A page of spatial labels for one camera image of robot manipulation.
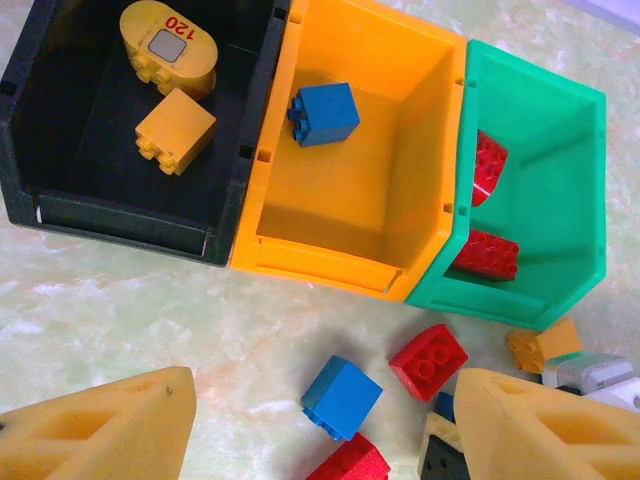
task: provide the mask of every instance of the black storage bin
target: black storage bin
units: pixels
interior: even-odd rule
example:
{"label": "black storage bin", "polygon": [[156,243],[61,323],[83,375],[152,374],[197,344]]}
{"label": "black storage bin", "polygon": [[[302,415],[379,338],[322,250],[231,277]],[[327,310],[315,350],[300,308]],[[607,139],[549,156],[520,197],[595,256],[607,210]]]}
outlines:
{"label": "black storage bin", "polygon": [[129,65],[132,0],[35,0],[0,83],[0,182],[12,223],[229,258],[290,0],[166,0],[219,49],[199,103],[214,141],[181,176],[144,160],[135,127],[162,100]]}

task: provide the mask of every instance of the orange storage bin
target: orange storage bin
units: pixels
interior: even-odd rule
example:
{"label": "orange storage bin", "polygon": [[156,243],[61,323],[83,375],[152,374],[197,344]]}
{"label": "orange storage bin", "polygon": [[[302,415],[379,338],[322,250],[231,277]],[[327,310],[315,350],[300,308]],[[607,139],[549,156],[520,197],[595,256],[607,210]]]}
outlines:
{"label": "orange storage bin", "polygon": [[[369,0],[298,0],[231,265],[404,301],[451,234],[464,37]],[[301,87],[348,82],[361,123],[301,148]]]}

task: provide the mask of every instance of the storage bin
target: storage bin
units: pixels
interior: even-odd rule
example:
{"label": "storage bin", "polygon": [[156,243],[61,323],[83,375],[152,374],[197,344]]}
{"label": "storage bin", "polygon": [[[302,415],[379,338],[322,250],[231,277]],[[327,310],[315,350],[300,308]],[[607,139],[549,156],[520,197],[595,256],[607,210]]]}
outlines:
{"label": "storage bin", "polygon": [[[605,275],[604,94],[478,41],[467,52],[453,233],[406,303],[545,330]],[[509,151],[471,207],[478,130]],[[520,246],[515,281],[449,267],[469,228]]]}
{"label": "storage bin", "polygon": [[143,159],[135,127],[164,98],[130,66],[131,0],[35,0],[0,87],[0,181],[11,222],[225,265],[289,0],[167,0],[219,48],[201,105],[213,142],[180,177]]}
{"label": "storage bin", "polygon": [[[404,301],[451,233],[465,53],[373,1],[294,1],[231,265]],[[292,97],[340,82],[360,125],[301,148]]]}

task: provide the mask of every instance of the red duplo brick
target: red duplo brick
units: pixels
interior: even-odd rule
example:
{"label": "red duplo brick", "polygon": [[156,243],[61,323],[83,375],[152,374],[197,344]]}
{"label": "red duplo brick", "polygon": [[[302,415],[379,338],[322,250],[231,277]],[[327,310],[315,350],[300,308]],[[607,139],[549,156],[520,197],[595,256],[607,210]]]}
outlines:
{"label": "red duplo brick", "polygon": [[387,480],[391,468],[359,433],[343,443],[307,480]]}
{"label": "red duplo brick", "polygon": [[488,135],[478,132],[476,172],[471,205],[478,207],[491,196],[507,163],[509,152]]}
{"label": "red duplo brick", "polygon": [[446,325],[426,329],[389,362],[409,393],[429,401],[469,359]]}
{"label": "red duplo brick", "polygon": [[511,281],[518,273],[519,251],[515,242],[471,229],[469,240],[451,266],[491,280]]}

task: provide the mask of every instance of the green storage bin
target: green storage bin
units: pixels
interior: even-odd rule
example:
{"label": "green storage bin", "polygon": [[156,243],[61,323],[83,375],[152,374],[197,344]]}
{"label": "green storage bin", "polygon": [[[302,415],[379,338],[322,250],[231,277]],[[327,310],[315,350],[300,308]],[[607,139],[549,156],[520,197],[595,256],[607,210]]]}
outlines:
{"label": "green storage bin", "polygon": [[[493,195],[474,208],[478,130],[509,159]],[[603,93],[469,42],[453,232],[406,303],[548,328],[605,275],[605,146]],[[469,228],[520,245],[515,281],[449,268]]]}

